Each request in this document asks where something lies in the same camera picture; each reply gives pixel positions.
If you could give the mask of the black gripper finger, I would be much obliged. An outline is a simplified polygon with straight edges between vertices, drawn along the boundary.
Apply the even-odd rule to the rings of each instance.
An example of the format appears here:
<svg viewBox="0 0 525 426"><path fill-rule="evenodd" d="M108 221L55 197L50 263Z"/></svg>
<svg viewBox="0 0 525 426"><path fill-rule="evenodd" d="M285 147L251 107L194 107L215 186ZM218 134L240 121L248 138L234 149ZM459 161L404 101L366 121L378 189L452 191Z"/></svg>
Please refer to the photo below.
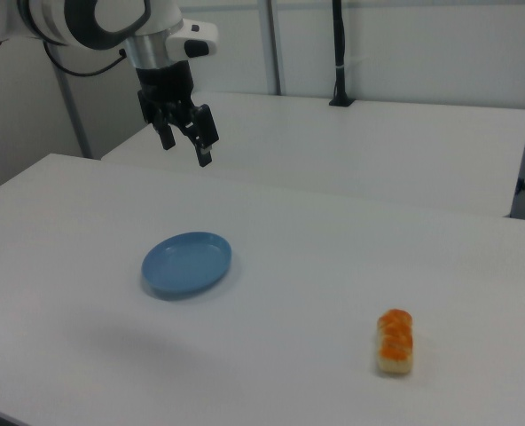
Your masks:
<svg viewBox="0 0 525 426"><path fill-rule="evenodd" d="M160 137L161 145L164 150L169 150L176 145L169 120L161 109L157 109L154 113L153 127Z"/></svg>
<svg viewBox="0 0 525 426"><path fill-rule="evenodd" d="M199 165L208 166L212 162L212 145L219 140L210 107L207 104L187 107L178 128L192 142Z"/></svg>

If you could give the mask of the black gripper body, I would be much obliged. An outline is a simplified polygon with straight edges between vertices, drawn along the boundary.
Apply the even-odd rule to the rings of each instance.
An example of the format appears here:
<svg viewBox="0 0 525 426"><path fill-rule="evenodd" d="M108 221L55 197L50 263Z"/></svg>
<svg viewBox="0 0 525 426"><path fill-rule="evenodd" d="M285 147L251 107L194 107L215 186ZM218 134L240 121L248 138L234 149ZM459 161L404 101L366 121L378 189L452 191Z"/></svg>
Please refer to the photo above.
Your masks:
<svg viewBox="0 0 525 426"><path fill-rule="evenodd" d="M194 84L188 61L159 69L138 68L137 77L141 87L137 95L146 123L153 123L158 112L165 117L173 114L179 123L192 120Z"/></svg>

